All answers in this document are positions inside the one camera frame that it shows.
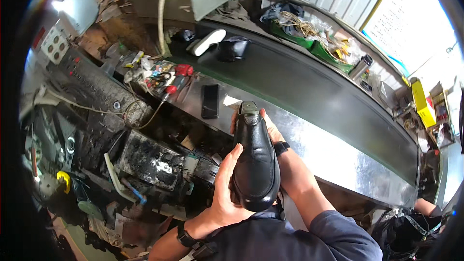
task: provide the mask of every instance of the black leather shoe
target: black leather shoe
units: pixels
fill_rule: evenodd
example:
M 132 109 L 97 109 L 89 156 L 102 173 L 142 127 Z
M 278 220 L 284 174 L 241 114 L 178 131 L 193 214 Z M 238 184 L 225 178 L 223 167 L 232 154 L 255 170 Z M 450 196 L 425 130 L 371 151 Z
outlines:
M 272 206 L 280 187 L 280 170 L 266 123 L 256 104 L 244 101 L 239 108 L 234 145 L 241 143 L 232 176 L 232 189 L 247 210 L 261 212 Z

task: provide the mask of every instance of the person's left hand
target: person's left hand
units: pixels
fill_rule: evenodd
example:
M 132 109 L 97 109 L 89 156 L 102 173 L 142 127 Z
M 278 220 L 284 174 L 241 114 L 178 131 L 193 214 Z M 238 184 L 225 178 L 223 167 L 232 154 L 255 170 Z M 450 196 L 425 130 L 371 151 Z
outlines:
M 243 146 L 238 143 L 220 164 L 216 180 L 214 181 L 216 188 L 214 190 L 212 205 L 208 209 L 208 216 L 219 227 L 240 223 L 254 214 L 254 212 L 245 210 L 242 206 L 233 203 L 231 200 L 229 183 L 235 164 L 242 151 Z

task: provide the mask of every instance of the watch strap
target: watch strap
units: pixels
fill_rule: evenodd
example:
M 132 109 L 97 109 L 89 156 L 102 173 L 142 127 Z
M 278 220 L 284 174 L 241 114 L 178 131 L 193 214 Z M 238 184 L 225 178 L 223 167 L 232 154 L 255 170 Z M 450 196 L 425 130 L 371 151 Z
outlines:
M 274 144 L 275 155 L 279 157 L 282 153 L 286 152 L 290 148 L 290 145 L 287 142 L 276 142 Z
M 200 240 L 195 240 L 184 230 L 184 222 L 177 226 L 177 240 L 185 247 L 191 248 Z

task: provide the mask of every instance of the yellow box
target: yellow box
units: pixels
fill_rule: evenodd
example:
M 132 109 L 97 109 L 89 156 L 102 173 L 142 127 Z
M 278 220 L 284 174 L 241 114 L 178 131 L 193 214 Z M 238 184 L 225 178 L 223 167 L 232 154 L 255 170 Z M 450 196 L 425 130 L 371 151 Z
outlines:
M 421 81 L 417 80 L 414 84 L 411 85 L 411 89 L 413 90 L 414 103 L 416 105 L 417 113 L 424 122 L 424 125 L 428 128 L 437 124 L 435 110 L 426 100 L 426 95 L 424 93 L 424 88 L 422 88 Z

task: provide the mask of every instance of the red knob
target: red knob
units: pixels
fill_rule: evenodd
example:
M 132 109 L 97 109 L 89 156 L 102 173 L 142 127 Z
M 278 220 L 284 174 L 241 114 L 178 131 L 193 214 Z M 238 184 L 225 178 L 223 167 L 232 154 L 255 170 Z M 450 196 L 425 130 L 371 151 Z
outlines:
M 177 92 L 177 87 L 176 86 L 170 85 L 170 86 L 166 87 L 166 93 L 174 94 L 175 92 Z

